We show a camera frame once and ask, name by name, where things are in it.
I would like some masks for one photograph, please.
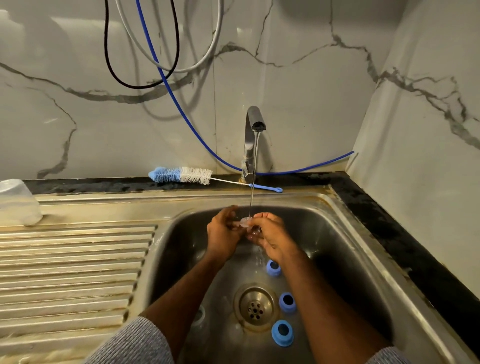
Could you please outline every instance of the marble wall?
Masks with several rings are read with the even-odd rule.
[[[347,172],[480,297],[480,3],[410,0]]]
[[[146,46],[134,1],[123,3]],[[267,125],[259,170],[335,158],[353,147],[405,3],[226,0],[213,58],[170,78],[172,88],[205,142],[234,165],[250,105]],[[158,79],[109,4],[114,70],[134,85]],[[175,4],[183,68],[210,44],[217,2]],[[169,1],[142,5],[160,60],[171,64]],[[197,141],[164,86],[130,90],[111,77],[104,16],[102,0],[0,0],[0,179],[145,176],[182,165],[231,172]]]

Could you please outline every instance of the faucet spout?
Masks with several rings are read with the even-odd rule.
[[[245,121],[245,147],[242,160],[242,178],[247,183],[253,183],[253,157],[255,149],[255,132],[263,132],[267,129],[262,113],[257,106],[250,106],[247,110]]]

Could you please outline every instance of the cable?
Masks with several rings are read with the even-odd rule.
[[[125,26],[125,29],[127,30],[127,33],[130,37],[130,39],[135,43],[137,48],[144,54],[147,59],[152,62],[156,67],[161,68],[164,71],[168,71],[168,68],[162,66],[160,63],[158,63],[158,58],[157,57],[152,57],[148,54],[148,52],[142,47],[142,45],[138,42],[137,38],[135,37],[135,34],[133,33],[132,29],[130,28],[130,25],[128,24],[127,17],[125,16],[125,12],[123,11],[123,7],[121,4],[120,0],[115,0],[117,3],[117,8],[120,13],[120,18],[123,22],[123,25]],[[215,28],[215,34],[212,39],[212,43],[210,44],[210,47],[208,47],[207,52],[205,55],[202,57],[201,60],[199,60],[197,63],[195,63],[193,66],[184,68],[182,70],[173,70],[174,73],[186,73],[189,71],[193,71],[196,68],[198,68],[200,65],[202,65],[207,59],[210,58],[210,55],[215,51],[215,45],[218,41],[218,37],[220,36],[220,28],[222,26],[222,21],[223,21],[223,2],[224,0],[218,0],[218,14],[217,14],[217,20],[216,20],[216,28]]]
[[[144,33],[145,33],[145,38],[147,40],[147,43],[148,43],[148,46],[150,48],[150,51],[152,52],[152,56],[154,59],[158,60],[158,58],[156,57],[156,54],[155,54],[155,50],[153,48],[153,44],[152,44],[152,40],[150,39],[150,35],[148,33],[148,29],[147,29],[147,25],[145,23],[145,18],[144,18],[144,13],[142,11],[142,7],[140,5],[140,0],[136,0],[136,3],[137,3],[137,10],[138,10],[138,15],[140,17],[140,22],[142,23],[142,27],[144,29]],[[238,167],[235,167],[234,165],[226,162],[225,160],[223,160],[221,157],[219,157],[212,149],[210,149],[210,147],[207,145],[207,143],[205,143],[205,141],[202,139],[202,137],[197,133],[197,131],[195,130],[195,128],[193,127],[192,123],[190,122],[190,120],[188,120],[187,118],[187,115],[185,115],[185,113],[183,112],[180,104],[178,103],[177,99],[175,98],[175,95],[173,94],[173,91],[172,89],[170,88],[170,85],[168,84],[168,81],[165,77],[165,75],[163,74],[163,71],[161,68],[158,68],[158,71],[160,72],[160,76],[162,77],[162,80],[165,84],[165,87],[167,88],[167,91],[168,93],[170,94],[170,97],[172,98],[173,100],[173,103],[175,104],[175,106],[177,107],[179,113],[182,115],[183,119],[185,120],[185,122],[187,123],[188,127],[191,129],[191,131],[193,132],[193,134],[195,134],[195,136],[197,137],[197,139],[200,141],[200,143],[202,143],[202,145],[205,147],[206,150],[208,150],[208,152],[214,156],[218,161],[220,161],[221,163],[225,164],[226,166],[234,169],[234,170],[238,170],[238,171],[241,171],[241,168],[238,168]],[[308,167],[305,167],[305,168],[300,168],[299,170],[288,170],[288,171],[285,171],[285,172],[267,172],[267,173],[258,173],[258,175],[261,175],[261,176],[272,176],[272,175],[278,175],[278,174],[289,174],[289,173],[297,173],[297,172],[302,172],[304,170],[311,170],[312,168],[316,168],[316,167],[319,167],[319,166],[324,166],[326,164],[330,164],[330,163],[333,163],[333,162],[336,162],[337,160],[340,160],[340,159],[343,159],[345,157],[348,157],[350,154],[352,154],[353,151],[351,152],[348,152],[342,156],[339,156],[337,158],[334,158],[334,159],[331,159],[331,160],[328,160],[327,162],[322,162],[322,163],[318,163],[318,164],[315,164],[313,166],[308,166]]]
[[[177,63],[179,61],[179,55],[180,55],[179,24],[178,24],[177,13],[175,12],[175,4],[173,3],[173,0],[170,0],[170,5],[172,7],[173,20],[175,22],[175,37],[177,39],[177,42],[176,42],[177,43],[177,50],[175,51],[175,60],[173,62],[172,69],[167,73],[167,76],[165,77],[165,79],[168,79],[172,75],[173,71],[177,67]],[[163,80],[160,80],[160,81],[154,82],[152,84],[148,84],[148,85],[135,86],[135,85],[129,85],[128,83],[123,82],[121,79],[118,78],[118,76],[113,71],[112,65],[110,64],[110,57],[108,56],[108,24],[109,24],[109,22],[110,22],[110,11],[108,9],[108,0],[105,0],[105,29],[104,29],[104,32],[103,32],[103,52],[105,54],[105,62],[107,62],[108,70],[110,71],[110,74],[113,76],[113,78],[115,78],[115,80],[119,84],[121,84],[125,87],[128,87],[128,88],[133,88],[135,90],[143,90],[143,89],[146,89],[146,88],[152,88],[152,87],[155,87],[155,86],[158,86],[158,85],[162,84]]]

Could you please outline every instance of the sweater sleeve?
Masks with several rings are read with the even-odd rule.
[[[410,361],[405,358],[400,350],[394,346],[381,349],[378,353],[372,356],[367,364],[410,364]]]
[[[167,339],[145,317],[137,317],[100,346],[87,364],[174,364]]]

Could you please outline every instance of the blue plastic ring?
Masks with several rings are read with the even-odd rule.
[[[283,312],[291,314],[297,310],[297,304],[290,292],[284,292],[280,295],[278,299],[278,304]]]
[[[278,277],[280,273],[282,273],[282,268],[280,268],[277,262],[274,262],[272,259],[270,259],[267,262],[267,273],[269,276]]]
[[[285,320],[278,320],[272,326],[272,338],[280,346],[290,346],[293,343],[292,326]]]

